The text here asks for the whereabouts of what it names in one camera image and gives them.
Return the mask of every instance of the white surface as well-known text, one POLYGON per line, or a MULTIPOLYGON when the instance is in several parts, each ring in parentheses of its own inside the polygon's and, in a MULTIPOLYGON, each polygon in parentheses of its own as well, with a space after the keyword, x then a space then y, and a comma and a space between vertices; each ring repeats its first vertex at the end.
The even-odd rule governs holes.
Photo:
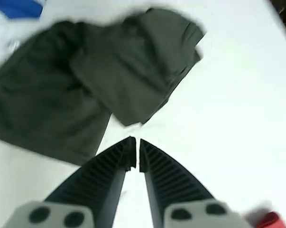
MULTIPOLYGON (((129 135, 173 156, 241 213, 272 204, 286 220, 286 32, 265 0, 48 0, 40 21, 0 18, 7 44, 58 19, 109 23, 133 8, 169 5, 200 22, 203 59, 144 126, 111 118, 99 152, 129 135)), ((77 167, 0 142, 0 226, 13 209, 43 200, 77 167)), ((128 173, 115 228, 151 228, 144 175, 128 173)))

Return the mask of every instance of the black rivet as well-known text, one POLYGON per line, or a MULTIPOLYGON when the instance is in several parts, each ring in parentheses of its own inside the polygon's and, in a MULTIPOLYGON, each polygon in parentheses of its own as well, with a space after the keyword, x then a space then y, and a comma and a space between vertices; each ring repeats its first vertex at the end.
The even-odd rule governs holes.
POLYGON ((175 209, 171 214, 172 219, 176 220, 188 220, 191 219, 191 214, 185 209, 175 209))
POLYGON ((50 209, 47 207, 36 208, 29 215, 29 221, 31 223, 41 223, 48 218, 49 214, 50 214, 50 209))
POLYGON ((225 208, 217 203, 207 205, 206 212, 209 215, 225 215, 226 214, 225 208))
POLYGON ((84 221, 84 214, 78 211, 71 212, 64 219, 64 225, 68 228, 79 227, 84 221))

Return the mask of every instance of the blue fabric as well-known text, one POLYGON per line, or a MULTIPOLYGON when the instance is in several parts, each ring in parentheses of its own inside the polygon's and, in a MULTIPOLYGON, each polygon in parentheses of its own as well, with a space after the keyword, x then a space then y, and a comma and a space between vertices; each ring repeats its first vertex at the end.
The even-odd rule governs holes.
POLYGON ((39 18, 43 6, 34 0, 0 0, 0 11, 8 18, 39 18))

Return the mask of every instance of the green cloth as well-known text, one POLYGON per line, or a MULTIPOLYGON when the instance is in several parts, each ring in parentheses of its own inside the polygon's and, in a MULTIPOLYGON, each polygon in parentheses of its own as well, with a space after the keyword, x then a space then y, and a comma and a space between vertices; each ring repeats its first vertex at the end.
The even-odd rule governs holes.
POLYGON ((0 139, 77 165, 93 157, 111 113, 145 123, 200 60, 201 30, 149 9, 99 27, 68 21, 30 38, 0 68, 0 139))

